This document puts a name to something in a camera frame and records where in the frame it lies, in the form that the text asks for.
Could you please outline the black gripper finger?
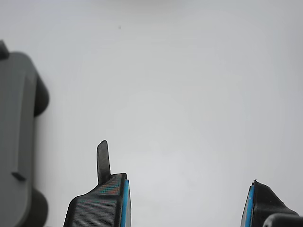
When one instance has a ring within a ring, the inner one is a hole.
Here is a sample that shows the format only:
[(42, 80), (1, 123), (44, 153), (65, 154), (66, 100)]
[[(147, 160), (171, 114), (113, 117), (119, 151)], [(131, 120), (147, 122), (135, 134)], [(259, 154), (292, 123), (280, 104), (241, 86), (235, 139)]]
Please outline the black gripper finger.
[(97, 147), (98, 184), (72, 199), (65, 227), (130, 227), (131, 196), (126, 173), (111, 174), (108, 143)]
[(242, 227), (298, 227), (300, 215), (289, 209), (265, 184), (250, 186), (241, 218)]

